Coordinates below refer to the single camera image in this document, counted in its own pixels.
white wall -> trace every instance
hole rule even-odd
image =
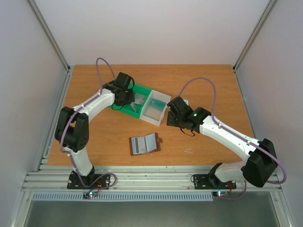
[[[268,0],[36,0],[67,62],[234,64]]]
[[[238,70],[256,135],[273,141],[296,226],[303,223],[303,1],[279,0]]]
[[[35,170],[64,68],[27,1],[0,6],[0,226]]]

orange wooden surface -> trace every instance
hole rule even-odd
[[[103,83],[111,81],[107,66],[100,66]],[[208,77],[217,87],[216,117],[234,129],[252,136],[249,121],[231,65],[113,65],[115,74],[124,72],[135,82],[176,97],[184,84],[194,77]],[[94,65],[74,68],[64,105],[73,107],[94,95],[99,89]],[[212,109],[214,92],[208,82],[191,83],[182,97],[193,109]],[[166,126],[167,111],[160,127],[110,108],[97,115],[89,125],[88,154],[96,166],[213,165],[240,161],[232,151],[202,134],[189,137],[178,128]],[[162,138],[161,151],[130,156],[129,137],[157,132]],[[70,159],[59,151],[54,141],[48,165],[68,166]]]

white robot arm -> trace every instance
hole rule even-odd
[[[277,163],[269,156],[252,146],[252,143],[276,157],[273,143],[267,139],[259,141],[250,138],[235,129],[225,125],[211,113],[201,107],[192,110],[181,97],[171,100],[167,106],[167,125],[191,130],[209,136],[235,152],[241,162],[231,164],[216,164],[209,172],[210,184],[217,188],[221,183],[231,180],[247,180],[256,187],[263,187],[277,167]]]
[[[91,99],[93,99],[95,96],[98,96],[95,100],[90,102],[87,106],[84,107],[84,104],[89,102]],[[88,123],[102,110],[104,110],[106,107],[111,106],[114,104],[115,101],[115,94],[112,93],[110,90],[103,89],[102,94],[99,92],[95,95],[89,98],[84,103],[74,106],[73,109],[77,110],[81,106],[83,106],[83,109],[79,111],[80,114],[86,114],[88,116]],[[75,163],[75,166],[77,167],[78,171],[82,176],[87,176],[92,168],[93,165],[89,161],[89,157],[87,154],[87,145],[81,150],[78,150],[77,152],[74,152],[71,148],[68,146],[65,147],[66,151],[69,151],[69,153],[72,155],[73,161]]]
[[[115,80],[103,85],[102,93],[99,90],[82,104],[73,108],[65,106],[60,111],[55,139],[59,142],[63,140],[63,147],[66,153],[71,156],[75,168],[69,179],[72,179],[70,181],[73,181],[73,185],[78,189],[81,185],[79,181],[83,180],[85,184],[90,185],[96,179],[86,147],[89,140],[89,122],[108,106],[115,104],[122,108],[124,105],[134,102],[133,87],[128,88],[131,81],[134,87],[134,79],[120,72]],[[64,135],[64,129],[75,112],[77,113],[72,120],[75,125],[69,125]],[[82,176],[81,180],[77,178],[77,174]]]

gray floor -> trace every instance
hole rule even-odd
[[[237,201],[57,202],[34,201],[26,227],[276,227],[268,192]]]

purple cable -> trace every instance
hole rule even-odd
[[[184,85],[184,87],[181,89],[181,91],[180,91],[180,93],[179,93],[178,96],[181,96],[182,92],[188,86],[188,84],[190,84],[191,82],[193,82],[193,81],[195,81],[197,79],[207,80],[213,86],[213,89],[214,89],[214,104],[213,104],[213,109],[212,109],[212,120],[214,121],[214,123],[217,126],[219,126],[220,128],[224,129],[225,131],[227,131],[230,134],[234,135],[235,137],[239,138],[240,140],[242,140],[242,141],[246,142],[247,144],[252,145],[253,147],[255,147],[258,150],[262,151],[264,154],[266,154],[267,156],[269,156],[272,160],[274,160],[281,167],[282,172],[283,172],[283,180],[282,181],[267,181],[267,183],[272,183],[272,184],[282,184],[282,183],[284,183],[286,181],[286,179],[287,179],[287,174],[286,174],[286,170],[285,170],[284,165],[282,163],[280,163],[280,161],[278,159],[276,159],[273,155],[269,154],[263,148],[259,147],[258,145],[254,144],[254,143],[251,143],[248,139],[246,139],[246,138],[238,135],[237,133],[229,130],[228,128],[224,127],[223,125],[221,125],[219,122],[216,121],[216,119],[214,117],[214,113],[215,113],[216,104],[217,104],[217,89],[216,89],[216,86],[214,85],[214,83],[209,78],[206,78],[206,77],[196,77],[196,78],[191,79],[189,82],[187,82]]]
[[[101,75],[100,75],[100,71],[99,71],[99,67],[98,67],[98,61],[99,60],[104,61],[106,63],[106,65],[109,67],[109,70],[111,71],[111,73],[113,74],[114,79],[116,79],[116,77],[115,77],[115,74],[114,74],[114,71],[113,71],[112,67],[110,66],[110,64],[104,58],[97,58],[96,59],[96,70],[97,70],[98,78],[99,78],[99,81],[100,81],[100,88],[101,88],[100,93],[102,93],[103,84],[102,84],[102,79],[101,79]]]
[[[247,189],[247,185],[246,185],[246,181],[244,181],[244,191],[240,196],[235,197],[235,198],[229,198],[229,197],[223,197],[223,196],[214,196],[214,197],[218,198],[218,199],[222,199],[222,200],[238,200],[238,199],[242,198],[245,195],[246,189]]]
[[[113,74],[114,79],[116,79],[116,78],[115,78],[114,72],[113,72],[111,66],[108,64],[108,62],[107,62],[105,59],[103,59],[103,58],[97,58],[97,59],[96,59],[96,69],[97,69],[97,74],[98,74],[99,81],[100,81],[100,92],[99,92],[99,93],[102,94],[102,87],[103,87],[103,84],[102,84],[102,78],[101,78],[101,75],[100,75],[100,72],[99,72],[99,68],[98,68],[98,60],[99,60],[99,59],[103,60],[103,61],[108,65],[110,71],[111,71],[112,74]],[[73,158],[72,158],[71,152],[66,151],[66,150],[63,150],[63,141],[64,141],[66,132],[67,132],[68,127],[69,127],[69,125],[71,124],[72,120],[74,119],[74,117],[76,116],[76,114],[77,114],[82,108],[86,107],[88,104],[90,104],[91,102],[95,101],[98,97],[99,97],[99,95],[97,94],[97,95],[94,96],[92,99],[90,99],[89,101],[87,101],[86,103],[84,103],[84,104],[83,104],[83,107],[81,106],[81,107],[79,107],[77,110],[75,110],[75,112],[71,115],[70,119],[69,119],[68,122],[66,123],[66,126],[65,126],[65,128],[64,128],[64,130],[63,130],[63,133],[62,133],[62,136],[61,136],[61,140],[60,140],[60,151],[61,151],[62,153],[67,153],[67,154],[69,154],[69,156],[70,156],[70,158],[71,158],[71,163],[72,163],[72,165],[74,166],[74,168],[75,168],[75,170],[76,170],[76,173],[77,173],[77,175],[78,175],[78,177],[79,177],[79,179],[80,179],[81,184],[83,185],[83,187],[89,188],[90,186],[92,186],[95,182],[97,182],[97,181],[98,181],[101,177],[103,177],[104,175],[111,175],[111,176],[114,177],[115,181],[114,181],[111,185],[109,185],[109,186],[107,186],[107,187],[102,187],[102,188],[101,188],[101,189],[108,189],[108,188],[114,186],[114,185],[117,183],[117,176],[116,176],[115,174],[113,174],[113,173],[104,173],[104,174],[100,175],[100,176],[99,176],[99,177],[98,177],[90,186],[88,186],[88,185],[86,185],[86,184],[83,182],[82,177],[81,177],[81,174],[80,174],[80,172],[79,172],[79,170],[78,170],[78,168],[77,168],[77,166],[76,166],[76,164],[75,164],[75,162],[74,162],[74,160],[73,160]]]

